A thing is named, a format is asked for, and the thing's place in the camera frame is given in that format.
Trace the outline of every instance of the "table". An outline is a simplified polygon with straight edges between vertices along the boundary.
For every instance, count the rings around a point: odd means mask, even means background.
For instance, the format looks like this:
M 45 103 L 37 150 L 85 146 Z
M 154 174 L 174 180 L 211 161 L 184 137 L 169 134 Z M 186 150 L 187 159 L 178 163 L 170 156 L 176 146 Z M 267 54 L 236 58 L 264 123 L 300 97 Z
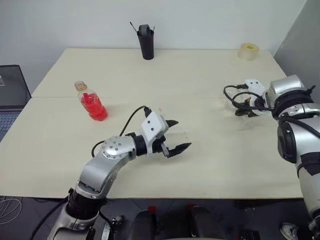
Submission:
M 267 51 L 252 62 L 236 52 L 158 50 L 145 61 L 139 50 L 67 49 L 0 143 L 0 193 L 64 197 L 92 146 L 118 135 L 130 114 L 147 105 L 179 121 L 165 135 L 168 147 L 192 145 L 173 158 L 158 153 L 129 162 L 109 198 L 301 197 L 295 166 L 277 151 L 276 121 L 236 117 L 222 95 L 226 84 L 256 78 L 267 86 L 285 74 Z M 105 121 L 83 109 L 77 80 L 98 92 Z M 143 120 L 137 113 L 127 132 L 138 134 Z
M 33 97 L 75 97 L 81 80 L 100 97 L 223 97 L 225 85 L 286 75 L 268 51 L 254 61 L 237 57 L 237 50 L 155 50 L 144 60 L 140 49 L 69 48 L 33 92 Z
M 271 117 L 235 117 L 222 98 L 101 98 L 109 112 L 93 121 L 74 97 L 32 98 L 0 144 L 0 193 L 62 198 L 91 159 L 92 146 L 120 133 L 135 108 L 147 104 L 178 120 L 167 145 L 182 154 L 141 156 L 121 169 L 110 198 L 295 198 L 296 169 L 279 157 Z M 137 113 L 127 129 L 139 133 Z

